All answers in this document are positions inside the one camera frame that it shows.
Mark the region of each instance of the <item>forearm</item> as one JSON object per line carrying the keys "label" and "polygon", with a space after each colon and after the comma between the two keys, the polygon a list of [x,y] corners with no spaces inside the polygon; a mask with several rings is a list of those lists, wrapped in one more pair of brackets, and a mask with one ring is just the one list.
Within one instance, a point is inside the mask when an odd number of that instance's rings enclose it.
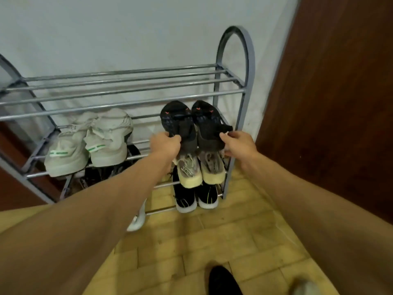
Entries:
{"label": "forearm", "polygon": [[243,165],[342,295],[392,292],[393,267],[387,263],[393,260],[390,224],[261,154]]}
{"label": "forearm", "polygon": [[0,289],[81,293],[169,163],[151,154],[0,234]]}

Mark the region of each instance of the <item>metal shoe rack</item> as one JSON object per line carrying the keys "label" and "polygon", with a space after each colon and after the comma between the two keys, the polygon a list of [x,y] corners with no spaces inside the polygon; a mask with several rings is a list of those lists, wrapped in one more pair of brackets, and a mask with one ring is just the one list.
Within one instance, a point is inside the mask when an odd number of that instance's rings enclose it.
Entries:
{"label": "metal shoe rack", "polygon": [[[246,76],[245,79],[242,80],[238,76],[236,76],[231,70],[228,69],[222,63],[222,56],[224,53],[225,46],[229,40],[229,38],[236,34],[240,39],[246,61]],[[199,71],[197,69],[210,69],[209,71]],[[146,76],[137,76],[137,77],[128,77],[128,78],[120,78],[120,75],[133,75],[133,74],[146,74]],[[214,75],[214,79],[200,79],[198,76],[209,76]],[[102,77],[108,76],[111,77],[109,79],[100,79],[94,80],[94,77]],[[146,84],[141,86],[140,82],[149,81],[149,80],[157,80],[157,79],[175,79],[182,77],[195,77],[195,80],[186,80],[186,81],[173,81],[165,83],[154,83],[154,84]],[[22,100],[8,100],[2,101],[0,99],[0,106],[14,106],[21,104],[38,104],[41,108],[40,111],[31,112],[31,113],[23,113],[16,115],[7,115],[0,116],[0,121],[11,121],[17,120],[21,118],[30,118],[36,116],[47,116],[52,121],[54,125],[53,128],[44,135],[42,140],[38,143],[36,149],[32,152],[30,158],[26,161],[22,168],[16,168],[12,165],[9,158],[5,157],[3,154],[0,154],[0,166],[5,169],[9,174],[11,174],[14,178],[16,178],[19,182],[21,182],[24,186],[29,188],[33,193],[35,193],[38,197],[42,198],[47,203],[55,203],[55,201],[43,193],[32,181],[33,178],[37,178],[40,176],[47,176],[48,173],[46,171],[33,173],[32,170],[38,160],[45,159],[44,149],[45,146],[50,141],[51,136],[53,136],[59,129],[64,128],[65,126],[55,126],[53,120],[50,116],[67,114],[67,113],[75,113],[75,112],[85,112],[91,110],[102,110],[102,109],[110,109],[114,107],[134,107],[134,106],[143,106],[143,105],[151,105],[151,104],[165,104],[172,100],[180,100],[180,101],[189,101],[189,100],[197,100],[213,97],[213,106],[218,108],[219,96],[226,96],[230,94],[241,94],[241,102],[238,111],[237,121],[235,125],[235,130],[241,130],[243,128],[244,118],[247,112],[247,106],[251,96],[251,90],[253,87],[255,77],[255,54],[253,43],[251,37],[246,29],[241,26],[231,26],[225,30],[224,34],[221,37],[216,62],[213,64],[204,64],[204,65],[194,65],[194,66],[180,66],[180,67],[169,67],[169,68],[150,68],[150,69],[135,69],[135,70],[122,70],[122,71],[109,71],[109,72],[96,72],[96,73],[87,73],[87,74],[67,74],[67,75],[54,75],[54,76],[42,76],[42,77],[20,77],[13,81],[7,87],[0,89],[0,98],[2,95],[7,95],[13,92],[20,91],[30,91],[30,93],[34,96],[30,99],[22,99]],[[67,83],[56,83],[54,81],[64,80],[64,79],[83,79],[83,81],[74,81]],[[28,85],[28,83],[33,82],[45,82],[45,84],[40,85]],[[90,92],[84,94],[70,94],[70,95],[62,95],[62,96],[50,96],[50,97],[35,97],[34,92],[36,90],[48,90],[48,89],[57,89],[57,88],[66,88],[66,87],[79,87],[79,86],[89,86],[89,85],[102,85],[105,87],[105,84],[114,84],[114,83],[125,83],[125,82],[138,82],[139,85],[127,89],[113,89],[106,90],[100,92]],[[220,83],[224,82],[233,82],[238,86],[238,89],[235,90],[220,90]],[[185,87],[185,86],[196,86],[196,85],[205,85],[205,84],[214,84],[213,92],[201,93],[195,95],[177,95],[173,97],[167,98],[158,98],[158,99],[148,99],[148,100],[138,100],[138,101],[126,101],[126,102],[118,102],[118,103],[109,103],[109,104],[99,104],[99,105],[91,105],[86,107],[74,107],[68,109],[56,109],[56,110],[45,110],[42,106],[42,103],[47,101],[59,101],[65,99],[78,99],[92,96],[103,96],[103,95],[111,95],[111,94],[122,94],[129,92],[140,92],[140,91],[148,91],[148,90],[158,90],[158,89],[167,89],[167,88],[176,88],[176,87]],[[220,112],[223,122],[228,124],[227,120]],[[136,116],[132,117],[132,119],[142,119],[142,118],[151,118],[159,116],[159,113]],[[133,142],[133,144],[141,144],[147,143],[149,140],[140,140]],[[136,156],[127,157],[126,160],[135,160],[142,157],[147,156],[148,154],[141,154]],[[219,195],[222,196],[223,199],[226,198],[228,192],[228,183],[231,178],[231,172],[234,166],[235,160],[229,159],[225,162],[226,166],[226,179],[221,184],[221,186],[217,186]],[[89,164],[86,168],[91,168],[93,165]],[[68,191],[68,187],[73,178],[73,174],[66,176],[66,183],[61,192],[60,199],[63,199],[66,192]],[[161,188],[165,186],[179,184],[178,182],[169,182],[162,183],[155,188]],[[175,209],[175,206],[162,208],[159,210],[154,210],[150,212],[146,212],[147,215],[158,213],[162,211],[168,211],[171,209]]]}

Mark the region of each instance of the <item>white wall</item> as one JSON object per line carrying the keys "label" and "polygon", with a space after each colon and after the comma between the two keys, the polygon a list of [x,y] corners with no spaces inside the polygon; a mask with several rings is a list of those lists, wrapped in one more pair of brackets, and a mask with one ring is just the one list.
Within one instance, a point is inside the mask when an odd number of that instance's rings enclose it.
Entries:
{"label": "white wall", "polygon": [[[256,138],[296,5],[297,0],[1,0],[0,52],[25,77],[205,64],[214,63],[223,31],[230,25],[243,25],[251,34],[256,55],[256,79],[244,130]],[[237,38],[229,41],[224,63],[244,75],[244,54]],[[231,85],[223,88],[234,88]],[[175,88],[44,105],[46,109],[65,108],[198,93],[207,88]],[[238,104],[235,95],[219,102],[233,124]],[[160,112],[161,107],[128,113]],[[54,119],[58,124],[68,122],[61,116]],[[136,120],[140,122],[148,124],[135,128],[134,140],[162,130],[158,118]]]}

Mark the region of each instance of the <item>gray metal frame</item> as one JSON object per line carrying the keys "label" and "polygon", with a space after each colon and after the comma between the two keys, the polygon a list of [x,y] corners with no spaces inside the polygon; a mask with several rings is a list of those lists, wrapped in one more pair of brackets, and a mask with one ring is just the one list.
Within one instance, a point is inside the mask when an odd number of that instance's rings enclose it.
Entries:
{"label": "gray metal frame", "polygon": [[[226,43],[228,42],[229,38],[236,34],[240,41],[242,42],[244,54],[245,54],[245,61],[246,61],[246,77],[244,81],[236,76],[227,66],[222,63],[222,56],[224,53],[224,49]],[[118,75],[126,75],[126,74],[149,74],[149,73],[157,73],[162,71],[179,71],[179,70],[189,70],[189,69],[201,69],[201,68],[214,68],[214,70],[209,71],[200,71],[200,72],[192,72],[192,73],[176,73],[176,74],[153,74],[147,76],[140,76],[140,77],[131,77],[131,78],[112,78],[112,79],[104,79],[104,80],[86,80],[86,78],[90,77],[98,77],[98,76],[118,76]],[[52,116],[57,114],[64,114],[64,113],[72,113],[72,112],[84,112],[87,110],[102,110],[108,109],[113,107],[135,107],[141,105],[148,105],[148,104],[158,104],[158,103],[167,103],[172,100],[183,100],[188,101],[191,99],[201,99],[207,97],[213,97],[213,105],[217,108],[219,96],[229,95],[229,94],[242,94],[241,103],[238,111],[238,117],[235,125],[235,130],[241,130],[243,128],[244,119],[247,112],[248,103],[250,101],[252,86],[255,77],[255,54],[254,48],[252,44],[252,40],[250,38],[249,33],[246,29],[241,26],[231,26],[229,27],[221,37],[218,51],[217,51],[217,58],[215,64],[204,64],[204,65],[194,65],[194,66],[180,66],[180,67],[169,67],[169,68],[150,68],[150,69],[135,69],[135,70],[123,70],[123,71],[109,71],[109,72],[96,72],[96,73],[88,73],[88,74],[68,74],[68,75],[55,75],[55,76],[43,76],[43,77],[30,77],[24,78],[21,77],[19,79],[20,82],[27,84],[28,82],[34,81],[46,81],[48,83],[43,85],[36,85],[36,86],[24,86],[24,87],[4,87],[0,89],[0,93],[8,94],[13,93],[15,91],[33,91],[33,90],[42,90],[42,89],[56,89],[56,88],[66,88],[66,87],[76,87],[76,86],[90,86],[90,85],[105,85],[105,84],[113,84],[113,83],[125,83],[125,82],[135,82],[135,81],[149,81],[149,80],[156,80],[156,79],[172,79],[172,78],[181,78],[181,77],[198,77],[198,76],[205,76],[205,75],[214,75],[214,79],[211,78],[202,78],[196,79],[194,81],[185,80],[185,81],[174,81],[174,82],[165,82],[165,83],[151,83],[146,84],[144,86],[137,86],[133,88],[127,89],[117,89],[117,90],[110,90],[110,91],[103,91],[103,92],[93,92],[93,93],[85,93],[85,94],[78,94],[78,95],[63,95],[58,97],[44,97],[44,98],[32,98],[32,99],[25,99],[25,100],[15,100],[15,101],[0,101],[1,106],[10,106],[10,105],[18,105],[18,104],[25,104],[25,103],[38,103],[39,105],[45,101],[59,101],[64,99],[75,99],[75,98],[84,98],[84,97],[91,97],[91,96],[103,96],[103,95],[112,95],[112,94],[121,94],[121,93],[129,93],[129,92],[138,92],[138,91],[147,91],[147,90],[157,90],[157,89],[167,89],[167,88],[175,88],[175,87],[184,87],[184,86],[194,86],[194,85],[203,85],[203,84],[214,84],[214,91],[209,93],[203,94],[195,94],[195,95],[178,95],[169,98],[160,98],[160,99],[148,99],[142,101],[126,101],[126,102],[118,102],[118,103],[110,103],[110,104],[101,104],[101,105],[93,105],[88,107],[76,107],[76,108],[69,108],[69,109],[58,109],[58,110],[43,110],[42,112],[32,112],[32,113],[24,113],[19,115],[11,115],[11,116],[0,116],[0,121],[8,121],[8,120],[15,120],[20,118],[29,118],[35,116]],[[73,81],[70,83],[54,83],[51,81],[56,80],[63,80],[63,79],[84,79],[83,81]],[[229,90],[229,91],[220,91],[220,83],[224,82],[234,82],[237,84],[238,89],[236,90]],[[219,111],[222,120],[224,123],[228,124],[227,120],[223,116],[223,114]],[[150,118],[156,117],[159,114],[150,114],[144,116],[135,116],[132,119],[141,119],[141,118]],[[25,186],[27,186],[31,191],[33,191],[37,196],[44,199],[47,203],[53,203],[53,201],[44,195],[40,190],[38,190],[32,183],[31,179],[46,176],[48,173],[38,172],[38,173],[31,173],[31,170],[34,169],[34,163],[37,162],[39,159],[44,159],[45,154],[42,155],[41,151],[44,145],[48,142],[50,136],[58,129],[64,128],[66,125],[57,126],[51,132],[47,133],[42,142],[38,145],[38,147],[33,151],[31,157],[27,160],[25,165],[22,168],[22,173],[16,171],[15,169],[10,171],[12,168],[9,164],[6,163],[5,160],[0,158],[0,166],[6,169],[11,175],[17,178],[20,182],[22,182]],[[133,144],[138,143],[146,143],[148,140],[141,140],[136,141]],[[127,157],[126,160],[135,160],[142,157],[147,156],[148,154],[141,154]],[[234,166],[234,159],[229,159],[228,163],[226,163],[226,179],[221,186],[217,185],[217,191],[219,196],[222,196],[223,199],[226,198],[228,193],[228,183],[231,178],[231,172]],[[73,175],[66,176],[66,184],[61,192],[60,199],[64,199],[66,197],[66,193],[68,192],[68,187],[73,178]],[[180,182],[169,182],[169,183],[162,183],[155,188],[161,188],[165,186],[171,186],[175,184],[179,184]],[[154,214],[162,211],[168,211],[175,209],[175,206],[165,207],[159,210],[154,210],[147,212],[146,214]]]}

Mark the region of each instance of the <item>tiled floor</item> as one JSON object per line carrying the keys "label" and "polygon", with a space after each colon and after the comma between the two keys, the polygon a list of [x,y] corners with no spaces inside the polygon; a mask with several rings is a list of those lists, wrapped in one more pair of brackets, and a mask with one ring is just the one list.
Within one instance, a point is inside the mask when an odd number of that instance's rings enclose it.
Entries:
{"label": "tiled floor", "polygon": [[[173,201],[171,188],[157,189],[147,210]],[[0,213],[0,231],[45,208]],[[312,279],[323,295],[337,294],[271,200],[235,169],[218,208],[154,214],[127,233],[84,295],[204,295],[212,263],[227,267],[244,295],[287,294],[296,277]]]}

